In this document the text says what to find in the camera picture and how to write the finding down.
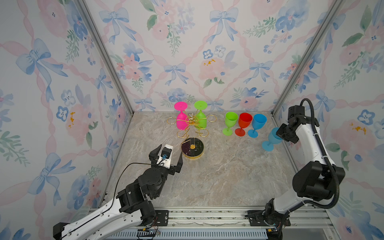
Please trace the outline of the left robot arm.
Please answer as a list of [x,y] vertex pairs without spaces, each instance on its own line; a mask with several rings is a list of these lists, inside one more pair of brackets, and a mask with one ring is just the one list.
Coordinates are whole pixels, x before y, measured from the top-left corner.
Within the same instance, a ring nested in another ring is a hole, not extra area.
[[150,227],[157,222],[152,200],[158,198],[169,175],[180,173],[183,154],[172,165],[173,146],[159,145],[149,154],[150,168],[133,183],[91,214],[71,224],[58,223],[53,227],[56,240],[103,240],[130,227]]

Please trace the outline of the bright blue wine glass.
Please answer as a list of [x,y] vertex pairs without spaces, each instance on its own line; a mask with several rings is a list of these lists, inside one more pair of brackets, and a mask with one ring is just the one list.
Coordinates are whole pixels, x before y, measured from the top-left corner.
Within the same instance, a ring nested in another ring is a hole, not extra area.
[[263,128],[266,122],[267,122],[267,117],[265,115],[263,114],[254,115],[252,120],[253,129],[248,131],[248,136],[251,138],[257,138],[259,135],[257,130],[260,130],[261,128]]

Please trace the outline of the red wine glass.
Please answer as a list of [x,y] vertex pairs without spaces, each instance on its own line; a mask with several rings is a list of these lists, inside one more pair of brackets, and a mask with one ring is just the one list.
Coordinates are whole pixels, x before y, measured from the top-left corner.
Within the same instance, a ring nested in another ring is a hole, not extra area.
[[239,116],[239,128],[235,130],[235,134],[239,137],[243,137],[246,132],[245,129],[251,124],[253,116],[249,113],[241,113]]

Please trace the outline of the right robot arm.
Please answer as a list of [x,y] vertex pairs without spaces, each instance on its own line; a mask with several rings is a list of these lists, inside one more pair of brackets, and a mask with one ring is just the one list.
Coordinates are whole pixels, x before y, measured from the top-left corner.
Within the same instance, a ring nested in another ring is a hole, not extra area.
[[271,199],[262,212],[263,222],[269,226],[283,225],[289,214],[306,204],[321,209],[332,209],[339,201],[340,184],[346,173],[336,166],[320,136],[319,122],[313,105],[310,116],[300,104],[289,108],[288,122],[273,129],[265,150],[280,141],[301,143],[306,159],[305,166],[293,177],[292,187],[278,198]]

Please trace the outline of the teal blue wine glass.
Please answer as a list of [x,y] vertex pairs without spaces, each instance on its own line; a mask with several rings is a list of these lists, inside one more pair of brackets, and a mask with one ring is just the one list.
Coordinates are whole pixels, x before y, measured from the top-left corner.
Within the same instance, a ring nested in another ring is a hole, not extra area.
[[265,151],[273,151],[274,146],[280,144],[283,141],[283,139],[277,135],[278,130],[279,128],[273,128],[268,136],[268,140],[262,143],[262,148]]

